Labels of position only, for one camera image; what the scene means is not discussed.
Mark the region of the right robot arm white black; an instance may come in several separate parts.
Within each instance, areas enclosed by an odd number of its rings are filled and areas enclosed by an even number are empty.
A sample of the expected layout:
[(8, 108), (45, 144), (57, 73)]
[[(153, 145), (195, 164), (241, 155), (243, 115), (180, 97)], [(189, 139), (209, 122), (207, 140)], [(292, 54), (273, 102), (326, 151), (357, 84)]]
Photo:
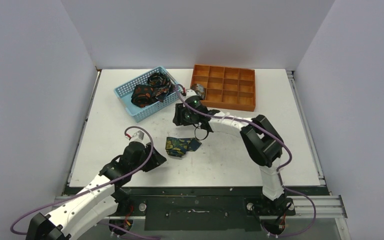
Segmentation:
[(172, 122), (176, 126), (193, 125), (208, 133), (224, 133), (240, 138), (250, 159), (260, 169), (264, 211), (274, 215), (282, 209), (286, 194), (280, 175), (280, 158), (285, 144), (264, 115), (244, 118), (218, 109), (208, 109), (194, 95), (175, 105)]

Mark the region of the blue yellow floral tie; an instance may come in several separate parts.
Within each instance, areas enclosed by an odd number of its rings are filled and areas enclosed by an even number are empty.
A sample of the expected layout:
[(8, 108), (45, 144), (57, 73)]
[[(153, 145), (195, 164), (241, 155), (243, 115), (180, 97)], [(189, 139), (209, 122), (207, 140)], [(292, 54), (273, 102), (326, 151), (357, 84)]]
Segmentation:
[(202, 145), (196, 138), (176, 138), (168, 136), (165, 142), (165, 151), (171, 157), (181, 158), (187, 152), (195, 152)]

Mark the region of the blue plastic basket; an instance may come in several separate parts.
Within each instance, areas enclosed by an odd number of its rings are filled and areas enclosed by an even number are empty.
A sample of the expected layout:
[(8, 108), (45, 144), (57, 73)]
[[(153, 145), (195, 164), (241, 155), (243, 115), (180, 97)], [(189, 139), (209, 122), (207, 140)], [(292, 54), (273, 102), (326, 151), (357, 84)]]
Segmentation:
[(113, 91), (128, 115), (139, 123), (176, 102), (180, 92), (178, 84), (164, 67), (158, 66), (117, 86)]

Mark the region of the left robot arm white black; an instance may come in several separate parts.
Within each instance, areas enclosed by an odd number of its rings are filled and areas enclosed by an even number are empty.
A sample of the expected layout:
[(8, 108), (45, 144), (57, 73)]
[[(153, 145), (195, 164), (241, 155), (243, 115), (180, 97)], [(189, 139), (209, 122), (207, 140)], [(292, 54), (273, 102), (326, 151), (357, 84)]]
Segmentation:
[(134, 172), (149, 172), (167, 159), (151, 143), (130, 142), (76, 195), (47, 214), (36, 214), (29, 223), (27, 240), (77, 240), (103, 218), (124, 215), (129, 194), (122, 190)]

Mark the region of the orange wooden compartment tray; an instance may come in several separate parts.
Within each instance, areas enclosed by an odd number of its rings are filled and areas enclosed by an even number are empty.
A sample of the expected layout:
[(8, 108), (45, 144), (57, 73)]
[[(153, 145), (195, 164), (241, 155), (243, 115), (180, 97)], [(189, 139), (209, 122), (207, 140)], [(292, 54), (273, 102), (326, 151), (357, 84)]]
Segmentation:
[(253, 112), (256, 108), (254, 69), (196, 64), (190, 82), (206, 88), (203, 104), (211, 108)]

